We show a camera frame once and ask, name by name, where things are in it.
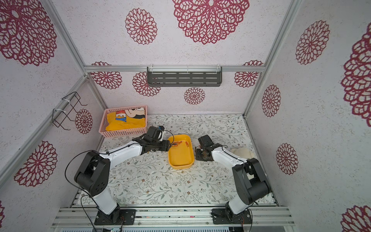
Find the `red floral pattern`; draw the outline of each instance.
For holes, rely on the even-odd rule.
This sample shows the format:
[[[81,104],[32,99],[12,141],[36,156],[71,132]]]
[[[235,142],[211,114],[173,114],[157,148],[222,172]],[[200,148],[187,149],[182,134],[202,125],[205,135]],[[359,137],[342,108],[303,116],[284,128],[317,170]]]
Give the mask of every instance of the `red floral pattern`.
[[[143,96],[151,97],[158,94],[161,87],[150,87],[147,82],[147,73],[140,72],[133,77],[134,89]]]
[[[57,153],[48,141],[41,141],[35,151],[30,155],[23,167],[18,170],[14,180],[19,185],[35,187],[46,181],[57,164]]]
[[[57,34],[38,0],[0,0],[0,49],[21,64],[48,63]]]
[[[270,85],[263,94],[262,109],[267,117],[274,116],[281,104],[281,93],[277,86]]]
[[[130,38],[138,44],[149,44],[156,38],[156,22],[145,10],[132,9],[126,16],[125,23]]]
[[[109,65],[106,62],[95,62],[92,65]],[[92,72],[93,80],[106,89],[115,89],[121,85],[121,75],[119,72]]]
[[[0,201],[0,228],[1,228],[1,224],[3,222],[3,219],[5,218],[4,209],[5,208],[1,205],[1,201]]]
[[[90,112],[86,109],[79,110],[76,114],[75,125],[81,134],[89,133],[93,126],[93,118]]]
[[[191,105],[197,105],[205,99],[205,92],[198,87],[192,87],[185,91],[184,99]]]
[[[298,168],[298,156],[290,144],[283,143],[278,147],[276,160],[279,168],[285,174],[294,174]]]
[[[185,36],[194,42],[216,43],[236,30],[249,0],[173,0],[174,16]]]
[[[362,39],[352,47],[350,59],[344,64],[344,100],[353,107],[352,113],[366,119],[371,127],[371,23]]]
[[[317,21],[310,25],[300,36],[296,46],[296,59],[302,65],[315,61],[325,49],[330,30],[326,21]]]
[[[263,62],[254,60],[246,62],[244,65],[263,65]],[[246,88],[253,86],[258,77],[258,72],[237,72],[234,74],[234,82],[238,86]]]
[[[367,205],[363,207],[354,206],[342,214],[342,232],[370,232],[371,231],[371,209]]]

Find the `yellow t-shirt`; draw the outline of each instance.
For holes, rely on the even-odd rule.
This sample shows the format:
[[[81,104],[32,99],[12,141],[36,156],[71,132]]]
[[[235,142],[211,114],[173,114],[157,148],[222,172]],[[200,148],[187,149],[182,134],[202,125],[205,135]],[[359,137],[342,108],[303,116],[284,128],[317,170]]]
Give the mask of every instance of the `yellow t-shirt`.
[[[145,112],[144,109],[141,109],[143,108],[107,114],[107,121],[109,125],[106,127],[106,131],[145,127]]]

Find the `leaf pattern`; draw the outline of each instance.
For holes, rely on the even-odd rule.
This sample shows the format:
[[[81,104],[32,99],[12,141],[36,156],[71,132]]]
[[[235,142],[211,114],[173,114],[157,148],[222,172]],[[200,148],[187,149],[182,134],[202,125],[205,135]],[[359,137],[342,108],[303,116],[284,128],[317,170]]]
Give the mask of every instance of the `leaf pattern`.
[[[229,148],[248,147],[254,151],[242,115],[148,115],[148,125],[163,125],[174,135],[187,134],[193,147],[199,147],[198,138],[208,134],[215,143]],[[100,151],[125,145],[138,136],[106,138]],[[169,133],[165,138],[173,140]],[[237,194],[232,171],[222,164],[195,160],[192,167],[175,170],[169,165],[168,153],[161,151],[143,154],[117,165],[110,171],[108,189],[121,205],[224,204]],[[93,201],[84,197],[82,203],[89,205]],[[275,200],[269,194],[257,203],[274,204]]]

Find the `white plush toy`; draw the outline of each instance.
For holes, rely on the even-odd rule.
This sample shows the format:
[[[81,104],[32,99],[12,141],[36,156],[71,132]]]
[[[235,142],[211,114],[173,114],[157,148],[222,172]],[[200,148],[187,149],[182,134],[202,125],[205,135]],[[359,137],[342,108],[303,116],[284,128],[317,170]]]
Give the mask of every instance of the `white plush toy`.
[[[239,156],[241,158],[245,158],[245,159],[256,158],[255,153],[253,153],[252,151],[250,151],[250,149],[248,149],[247,147],[232,148],[231,149],[231,152],[233,154],[235,154],[235,155],[237,155],[237,156]]]

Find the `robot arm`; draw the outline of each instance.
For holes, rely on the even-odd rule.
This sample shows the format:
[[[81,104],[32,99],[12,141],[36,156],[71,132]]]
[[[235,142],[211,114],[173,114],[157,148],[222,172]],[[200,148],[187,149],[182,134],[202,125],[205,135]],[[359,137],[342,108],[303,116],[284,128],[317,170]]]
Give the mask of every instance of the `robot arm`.
[[[164,127],[150,127],[147,133],[121,147],[105,153],[91,151],[86,154],[74,180],[92,196],[100,211],[98,214],[104,216],[106,224],[115,224],[120,219],[120,206],[107,188],[109,171],[125,160],[148,151],[168,151],[171,144],[169,140],[162,140],[163,136]]]
[[[150,127],[147,133],[124,146],[105,153],[91,151],[86,154],[74,180],[89,192],[98,206],[96,225],[114,225],[120,222],[120,206],[107,188],[109,171],[121,162],[148,151],[168,151],[171,143],[169,140],[162,140],[163,136],[164,127]],[[236,156],[224,150],[222,145],[214,144],[208,135],[202,136],[198,141],[201,149],[196,150],[196,160],[216,161],[233,172],[237,196],[226,204],[226,218],[231,223],[236,222],[250,204],[272,191],[263,169],[257,159],[247,160]],[[254,178],[249,180],[246,173]],[[104,218],[102,224],[97,223],[98,218]]]
[[[272,192],[270,183],[255,158],[245,159],[224,150],[219,143],[212,142],[208,135],[198,139],[201,149],[196,150],[196,160],[217,161],[232,170],[236,184],[237,196],[226,204],[226,218],[229,222],[236,222],[241,213],[254,201]]]

